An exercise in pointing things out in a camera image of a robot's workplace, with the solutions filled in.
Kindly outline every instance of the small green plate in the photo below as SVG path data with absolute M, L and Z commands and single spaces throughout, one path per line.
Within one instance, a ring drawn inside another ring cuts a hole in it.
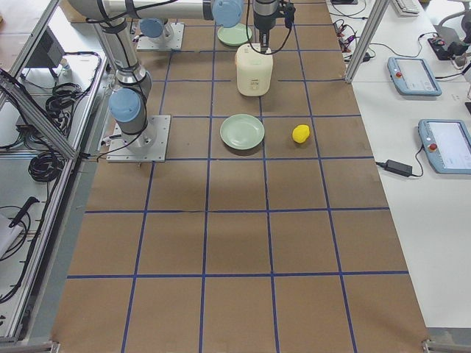
M 221 138 L 233 149 L 253 149 L 263 140 L 265 129 L 255 116 L 236 114 L 221 125 Z
M 228 46 L 241 46 L 247 42 L 247 33 L 245 24 L 236 24 L 234 27 L 218 29 L 218 38 Z M 252 37 L 252 30 L 249 30 L 249 38 Z

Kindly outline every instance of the white desk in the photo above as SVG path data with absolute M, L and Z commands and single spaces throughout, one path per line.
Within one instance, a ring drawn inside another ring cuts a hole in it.
M 361 8 L 361 0 L 357 6 L 338 8 L 353 13 Z M 368 13 L 367 9 L 360 15 Z M 358 33 L 366 23 L 344 20 Z M 373 42 L 414 55 L 419 48 L 418 36 L 432 31 L 424 12 L 416 18 L 400 18 L 390 6 Z M 419 57 L 428 61 L 436 76 L 458 72 L 450 62 L 436 59 L 425 38 L 421 41 Z M 375 160 L 397 160 L 412 165 L 414 173 L 419 173 L 414 159 L 420 146 L 418 121 L 461 119 L 471 130 L 471 115 L 464 106 L 470 85 L 459 76 L 451 82 L 440 82 L 443 94 L 434 100 L 406 99 L 397 93 L 386 68 L 393 53 L 384 47 L 373 49 L 377 57 L 361 65 L 353 89 Z M 424 152 L 419 159 L 424 166 L 424 176 L 419 179 L 380 170 L 417 299 L 427 327 L 471 328 L 471 176 L 437 174 Z
M 356 6 L 343 5 L 337 6 L 343 13 L 350 14 L 355 13 L 355 8 L 361 9 L 363 7 L 362 1 L 359 0 L 359 4 Z M 367 0 L 366 9 L 358 14 L 358 16 L 367 16 L 371 10 L 373 1 Z M 336 13 L 332 5 L 328 5 L 331 13 Z M 361 36 L 366 20 L 342 18 L 339 16 L 332 15 L 332 20 L 343 19 L 346 24 L 349 24 L 355 31 L 357 36 Z M 400 17 L 390 4 L 386 13 L 384 14 L 383 20 L 378 27 L 375 36 L 373 37 L 372 43 L 382 43 L 394 49 L 398 54 L 414 56 L 419 52 L 420 46 L 417 38 L 428 32 L 434 32 L 432 23 L 428 19 L 425 12 L 422 10 L 418 17 Z M 347 29 L 347 35 L 351 34 L 351 31 Z M 431 38 L 432 35 L 425 35 L 420 39 L 422 44 L 422 51 L 418 57 L 427 60 L 435 76 L 448 76 L 451 74 L 457 74 L 460 72 L 456 70 L 451 62 L 439 61 L 433 53 L 432 48 L 427 42 L 427 38 Z M 351 49 L 355 49 L 355 43 L 350 45 Z M 360 65 L 358 72 L 354 78 L 354 82 L 390 82 L 389 72 L 386 67 L 386 61 L 389 57 L 395 57 L 396 55 L 384 46 L 371 45 L 371 49 L 376 52 L 376 57 L 371 59 L 367 63 Z M 464 77 L 458 76 L 453 79 L 454 82 L 464 82 Z

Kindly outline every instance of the power adapter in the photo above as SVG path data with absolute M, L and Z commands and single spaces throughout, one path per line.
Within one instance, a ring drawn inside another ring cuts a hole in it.
M 396 162 L 395 160 L 387 160 L 385 163 L 376 162 L 385 171 L 402 175 L 403 177 L 413 176 L 412 167 L 407 164 Z

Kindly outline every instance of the yellow lemon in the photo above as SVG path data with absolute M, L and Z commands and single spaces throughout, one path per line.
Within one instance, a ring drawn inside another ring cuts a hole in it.
M 298 143 L 304 143 L 310 133 L 308 125 L 298 125 L 293 130 L 293 140 Z

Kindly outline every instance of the metal mounting plate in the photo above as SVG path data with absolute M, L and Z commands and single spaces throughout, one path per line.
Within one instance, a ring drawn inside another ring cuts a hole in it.
M 130 151 L 128 148 L 111 152 L 107 155 L 108 162 L 165 162 L 167 143 L 169 141 L 170 115 L 149 116 L 149 127 L 157 130 L 155 142 L 148 148 L 142 148 L 142 152 Z M 115 126 L 114 135 L 121 134 L 118 124 Z M 119 149 L 124 144 L 122 139 L 113 140 L 110 144 L 110 151 Z
M 183 30 L 185 24 L 177 23 L 170 24 L 174 30 L 174 37 L 171 40 L 166 40 L 164 43 L 154 43 L 149 37 L 139 38 L 138 51 L 171 51 L 182 50 L 183 43 Z

